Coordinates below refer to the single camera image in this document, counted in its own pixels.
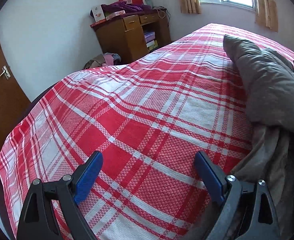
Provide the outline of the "grey puffer jacket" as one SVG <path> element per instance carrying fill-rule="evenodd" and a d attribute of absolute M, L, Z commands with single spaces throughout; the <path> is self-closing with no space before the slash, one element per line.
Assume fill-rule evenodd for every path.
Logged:
<path fill-rule="evenodd" d="M 223 38 L 223 48 L 240 73 L 246 116 L 253 126 L 252 149 L 229 174 L 249 183 L 264 180 L 275 206 L 280 239 L 294 239 L 294 61 L 229 35 Z M 185 239 L 203 239 L 217 214 L 210 201 Z"/>

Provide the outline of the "clothes pile on floor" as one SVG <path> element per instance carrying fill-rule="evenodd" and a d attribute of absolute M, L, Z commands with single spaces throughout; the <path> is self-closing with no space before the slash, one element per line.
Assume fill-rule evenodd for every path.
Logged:
<path fill-rule="evenodd" d="M 115 66 L 120 64 L 122 61 L 121 57 L 117 53 L 104 53 L 99 54 L 90 61 L 88 61 L 83 69 L 99 68 L 106 66 Z"/>

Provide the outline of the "purple clothes on desk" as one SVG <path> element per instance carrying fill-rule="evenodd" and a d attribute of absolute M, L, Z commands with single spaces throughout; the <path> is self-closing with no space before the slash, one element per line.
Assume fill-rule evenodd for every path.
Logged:
<path fill-rule="evenodd" d="M 118 1 L 112 4 L 102 4 L 101 8 L 104 12 L 118 12 L 124 10 L 126 13 L 139 12 L 139 11 L 149 11 L 152 9 L 149 5 L 141 4 L 127 4 L 125 1 Z"/>

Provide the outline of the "red plaid bed sheet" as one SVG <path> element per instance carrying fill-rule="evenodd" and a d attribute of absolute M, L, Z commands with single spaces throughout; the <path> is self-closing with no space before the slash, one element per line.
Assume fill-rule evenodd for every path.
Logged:
<path fill-rule="evenodd" d="M 56 83 L 8 135 L 0 180 L 13 232 L 32 181 L 72 173 L 96 150 L 104 163 L 80 210 L 99 239 L 180 239 L 209 196 L 193 167 L 205 151 L 229 172 L 251 148 L 245 93 L 223 50 L 229 34 L 294 52 L 236 27 L 208 24 L 121 66 Z"/>

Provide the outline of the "wooden desk with drawers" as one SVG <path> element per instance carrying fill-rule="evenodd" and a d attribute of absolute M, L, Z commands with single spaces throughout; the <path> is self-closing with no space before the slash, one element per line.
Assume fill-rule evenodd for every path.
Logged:
<path fill-rule="evenodd" d="M 155 33 L 157 48 L 172 42 L 165 8 L 119 15 L 90 27 L 96 34 L 102 52 L 118 54 L 122 64 L 136 61 L 153 51 L 147 47 L 147 32 Z"/>

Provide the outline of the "boxes under desk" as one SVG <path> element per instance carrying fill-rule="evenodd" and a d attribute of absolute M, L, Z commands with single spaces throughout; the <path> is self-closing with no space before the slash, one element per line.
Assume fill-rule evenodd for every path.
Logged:
<path fill-rule="evenodd" d="M 154 31 L 145 32 L 144 39 L 149 52 L 158 48 L 158 42 L 156 40 L 156 34 Z"/>

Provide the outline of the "right yellow curtain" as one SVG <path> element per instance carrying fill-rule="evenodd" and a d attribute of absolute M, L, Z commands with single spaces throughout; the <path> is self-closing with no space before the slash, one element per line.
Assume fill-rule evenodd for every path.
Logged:
<path fill-rule="evenodd" d="M 276 0 L 256 0 L 255 23 L 273 32 L 278 32 L 279 23 Z"/>

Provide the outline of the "white box on desk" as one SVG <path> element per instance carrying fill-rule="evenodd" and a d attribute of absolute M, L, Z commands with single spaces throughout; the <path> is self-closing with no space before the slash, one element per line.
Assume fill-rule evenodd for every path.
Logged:
<path fill-rule="evenodd" d="M 91 15 L 95 22 L 100 22 L 106 20 L 103 9 L 101 5 L 95 5 L 91 8 Z"/>

